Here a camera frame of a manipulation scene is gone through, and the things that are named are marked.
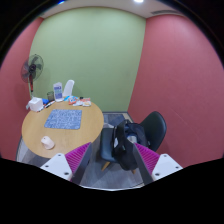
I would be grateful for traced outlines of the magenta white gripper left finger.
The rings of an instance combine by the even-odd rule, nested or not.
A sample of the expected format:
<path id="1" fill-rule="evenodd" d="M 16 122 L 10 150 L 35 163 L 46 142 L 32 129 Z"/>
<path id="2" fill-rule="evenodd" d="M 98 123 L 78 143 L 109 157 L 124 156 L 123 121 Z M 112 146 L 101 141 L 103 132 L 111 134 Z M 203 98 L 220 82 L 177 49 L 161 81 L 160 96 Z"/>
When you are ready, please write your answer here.
<path id="1" fill-rule="evenodd" d="M 80 184 L 92 153 L 92 143 L 86 143 L 67 154 L 57 153 L 41 169 L 65 180 Z"/>

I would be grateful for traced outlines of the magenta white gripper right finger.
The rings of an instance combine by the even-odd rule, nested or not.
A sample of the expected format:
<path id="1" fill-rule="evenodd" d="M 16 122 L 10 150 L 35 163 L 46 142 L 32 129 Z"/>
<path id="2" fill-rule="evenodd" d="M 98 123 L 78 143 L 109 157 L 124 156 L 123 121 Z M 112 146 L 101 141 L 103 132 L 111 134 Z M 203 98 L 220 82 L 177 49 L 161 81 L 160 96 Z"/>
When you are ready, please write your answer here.
<path id="1" fill-rule="evenodd" d="M 182 166 L 168 154 L 159 155 L 137 143 L 133 145 L 133 155 L 145 185 L 182 169 Z"/>

